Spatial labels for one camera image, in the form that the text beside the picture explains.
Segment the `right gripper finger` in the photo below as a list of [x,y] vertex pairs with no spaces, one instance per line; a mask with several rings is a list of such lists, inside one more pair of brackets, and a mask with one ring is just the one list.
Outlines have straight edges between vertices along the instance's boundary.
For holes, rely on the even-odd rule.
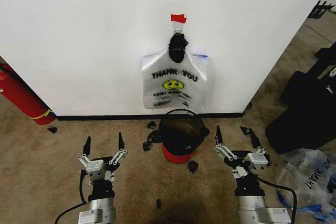
[[224,145],[221,129],[219,125],[216,126],[216,135],[215,135],[215,146],[214,151],[219,155],[219,157],[224,160],[228,159],[229,161],[236,161],[237,156]]
[[259,138],[256,136],[252,128],[249,128],[249,135],[251,139],[251,143],[253,148],[255,149],[256,153],[259,154],[266,154],[266,149],[261,146]]

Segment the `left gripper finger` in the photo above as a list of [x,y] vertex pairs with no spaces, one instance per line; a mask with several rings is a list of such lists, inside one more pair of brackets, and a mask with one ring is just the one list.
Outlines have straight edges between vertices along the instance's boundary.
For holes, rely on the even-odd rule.
[[121,164],[121,162],[123,161],[123,159],[128,153],[128,150],[125,148],[125,143],[122,138],[121,132],[119,132],[119,136],[118,136],[118,147],[119,147],[119,150],[113,156],[113,158],[108,162],[109,165],[116,166],[117,164]]
[[86,143],[83,146],[82,149],[82,154],[80,156],[78,156],[78,160],[79,162],[85,167],[87,168],[90,159],[89,159],[89,155],[90,155],[90,150],[91,150],[91,136],[88,136]]

